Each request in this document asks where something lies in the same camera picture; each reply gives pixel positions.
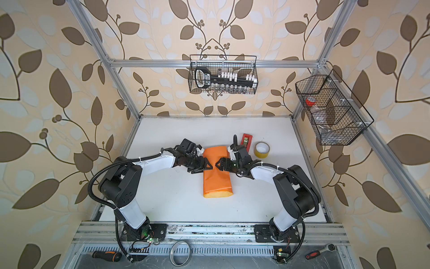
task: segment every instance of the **wall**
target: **wall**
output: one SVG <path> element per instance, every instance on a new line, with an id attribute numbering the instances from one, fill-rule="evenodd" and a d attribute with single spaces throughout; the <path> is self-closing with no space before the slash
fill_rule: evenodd
<path id="1" fill-rule="evenodd" d="M 429 12 L 428 1 L 359 0 L 329 57 L 427 194 Z M 320 146 L 305 115 L 298 126 L 363 269 L 427 268 L 430 234 L 365 138 Z"/>
<path id="2" fill-rule="evenodd" d="M 342 4 L 338 0 L 323 1 L 318 7 L 314 0 L 81 2 L 111 58 L 155 60 L 189 60 L 190 54 L 315 60 Z M 253 96 L 190 94 L 185 68 L 119 68 L 118 72 L 141 114 L 160 116 L 289 115 L 298 102 L 294 83 L 310 74 L 306 68 L 258 69 L 259 85 Z"/>
<path id="3" fill-rule="evenodd" d="M 376 129 L 427 197 L 429 20 L 429 1 L 369 1 L 355 8 L 329 58 L 329 66 L 336 65 L 360 96 Z"/>
<path id="4" fill-rule="evenodd" d="M 61 264 L 95 207 L 87 179 L 119 155 L 135 122 L 63 4 L 0 1 L 3 268 Z"/>
<path id="5" fill-rule="evenodd" d="M 315 60 L 341 1 L 81 1 L 113 59 L 246 54 Z"/>

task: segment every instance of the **black screwdriver handle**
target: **black screwdriver handle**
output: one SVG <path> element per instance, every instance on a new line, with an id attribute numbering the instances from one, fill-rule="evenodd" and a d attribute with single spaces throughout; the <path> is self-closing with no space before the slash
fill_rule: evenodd
<path id="1" fill-rule="evenodd" d="M 93 258 L 104 259 L 108 262 L 119 262 L 122 254 L 114 251 L 94 251 L 92 253 Z"/>
<path id="2" fill-rule="evenodd" d="M 310 260 L 310 259 L 318 257 L 319 255 L 321 255 L 321 252 L 319 250 L 312 251 L 311 253 L 309 253 L 308 255 L 306 255 L 306 259 Z"/>

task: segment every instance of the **wire basket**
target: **wire basket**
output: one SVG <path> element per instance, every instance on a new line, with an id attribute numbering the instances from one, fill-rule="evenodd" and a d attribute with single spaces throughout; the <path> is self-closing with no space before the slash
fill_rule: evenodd
<path id="1" fill-rule="evenodd" d="M 295 84 L 300 103 L 321 145 L 349 145 L 374 122 L 348 85 L 345 84 L 351 97 L 345 97 L 339 90 L 337 78 L 340 77 L 333 76 L 331 71 L 329 75 L 314 75 Z M 354 105 L 363 108 L 369 118 L 362 118 Z"/>
<path id="2" fill-rule="evenodd" d="M 190 55 L 190 93 L 255 94 L 256 61 L 257 56 L 249 55 Z"/>

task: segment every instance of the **tape roll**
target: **tape roll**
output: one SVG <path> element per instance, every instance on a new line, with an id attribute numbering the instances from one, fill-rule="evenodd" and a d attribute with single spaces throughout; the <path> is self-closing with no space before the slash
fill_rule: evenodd
<path id="1" fill-rule="evenodd" d="M 269 155 L 270 147 L 267 143 L 258 142 L 254 148 L 254 154 L 257 158 L 264 159 Z"/>

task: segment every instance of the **red cap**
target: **red cap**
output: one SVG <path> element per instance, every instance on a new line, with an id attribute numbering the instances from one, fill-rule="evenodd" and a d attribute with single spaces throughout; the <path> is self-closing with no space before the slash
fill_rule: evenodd
<path id="1" fill-rule="evenodd" d="M 315 103 L 316 103 L 316 99 L 315 99 L 315 97 L 308 96 L 308 97 L 306 98 L 306 104 L 307 104 L 308 106 L 313 106 Z"/>

